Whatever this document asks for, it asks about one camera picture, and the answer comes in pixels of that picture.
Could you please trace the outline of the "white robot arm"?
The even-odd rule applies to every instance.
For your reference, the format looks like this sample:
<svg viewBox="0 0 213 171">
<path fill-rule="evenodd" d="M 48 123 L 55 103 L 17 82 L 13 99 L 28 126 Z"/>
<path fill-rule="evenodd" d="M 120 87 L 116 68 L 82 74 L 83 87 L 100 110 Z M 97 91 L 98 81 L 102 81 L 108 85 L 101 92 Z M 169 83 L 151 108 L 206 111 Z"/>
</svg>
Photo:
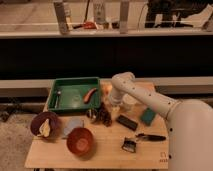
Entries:
<svg viewBox="0 0 213 171">
<path fill-rule="evenodd" d="M 196 100 L 176 100 L 134 83 L 131 72 L 111 79 L 109 101 L 119 105 L 128 94 L 168 123 L 168 171 L 213 171 L 213 108 Z"/>
</svg>

